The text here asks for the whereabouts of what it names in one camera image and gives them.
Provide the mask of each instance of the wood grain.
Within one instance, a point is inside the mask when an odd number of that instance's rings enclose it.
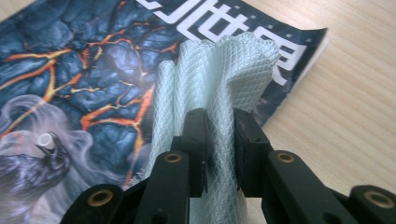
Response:
[[[0,20],[31,0],[0,0]],[[300,29],[328,27],[329,45],[264,126],[330,188],[396,192],[396,2],[247,0]],[[259,200],[249,223],[262,223]]]

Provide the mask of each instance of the bird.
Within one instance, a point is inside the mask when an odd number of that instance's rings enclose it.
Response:
[[[55,133],[48,134],[54,149],[35,145],[43,158],[0,156],[0,223],[29,223],[35,202],[67,175],[70,154]]]

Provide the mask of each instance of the wooden table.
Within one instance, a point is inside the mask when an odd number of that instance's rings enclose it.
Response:
[[[0,0],[0,20],[31,2]],[[327,48],[264,126],[274,148],[344,194],[365,184],[396,192],[396,3],[247,2],[300,29],[329,28]],[[248,211],[262,223],[259,200]]]

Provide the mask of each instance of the magazine cover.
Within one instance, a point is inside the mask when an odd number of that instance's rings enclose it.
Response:
[[[243,32],[280,49],[254,109],[264,124],[325,29],[300,31],[237,0],[42,0],[2,21],[0,223],[59,223],[85,189],[140,181],[158,64],[176,62],[184,40]]]

